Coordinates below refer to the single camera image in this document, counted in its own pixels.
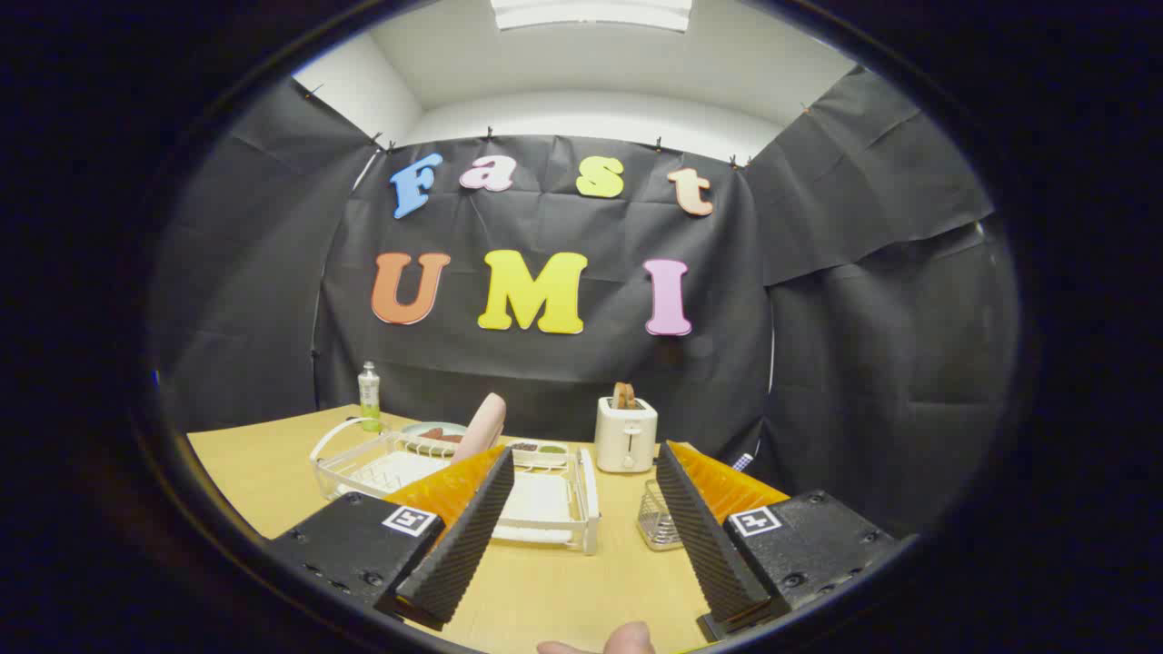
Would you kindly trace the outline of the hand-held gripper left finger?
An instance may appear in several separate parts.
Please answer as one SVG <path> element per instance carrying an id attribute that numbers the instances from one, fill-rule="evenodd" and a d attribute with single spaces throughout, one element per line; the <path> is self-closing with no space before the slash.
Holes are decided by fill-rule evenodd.
<path id="1" fill-rule="evenodd" d="M 443 630 L 514 486 L 497 446 L 379 497 L 342 493 L 273 539 L 274 555 L 347 604 Z"/>

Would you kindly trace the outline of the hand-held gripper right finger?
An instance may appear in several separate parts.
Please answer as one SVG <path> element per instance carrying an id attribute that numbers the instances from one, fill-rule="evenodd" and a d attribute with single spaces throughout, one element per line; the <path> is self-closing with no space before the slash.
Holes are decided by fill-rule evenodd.
<path id="1" fill-rule="evenodd" d="M 902 547 L 822 490 L 782 493 L 687 443 L 661 446 L 656 479 L 709 605 L 711 641 L 825 600 Z"/>

